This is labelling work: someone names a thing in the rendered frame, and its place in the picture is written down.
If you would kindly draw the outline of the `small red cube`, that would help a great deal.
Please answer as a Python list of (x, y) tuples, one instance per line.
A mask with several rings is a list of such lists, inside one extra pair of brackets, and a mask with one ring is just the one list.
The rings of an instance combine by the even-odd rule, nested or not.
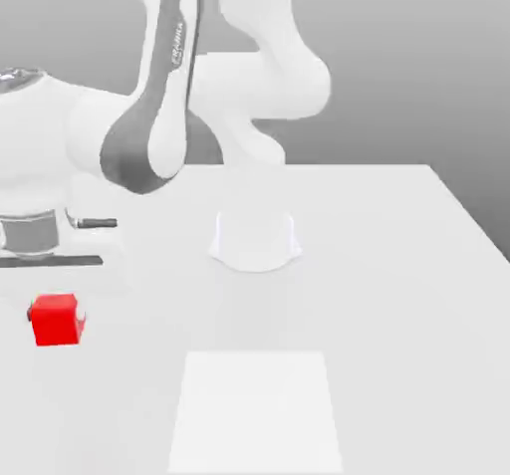
[(38, 296), (32, 309), (32, 325), (37, 347), (77, 345), (76, 296), (46, 294)]

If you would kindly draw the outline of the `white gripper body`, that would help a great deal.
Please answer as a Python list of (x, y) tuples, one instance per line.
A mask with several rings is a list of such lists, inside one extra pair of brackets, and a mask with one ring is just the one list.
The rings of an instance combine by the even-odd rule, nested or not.
[(0, 256), (0, 293), (109, 293), (125, 289), (123, 260), (98, 254)]

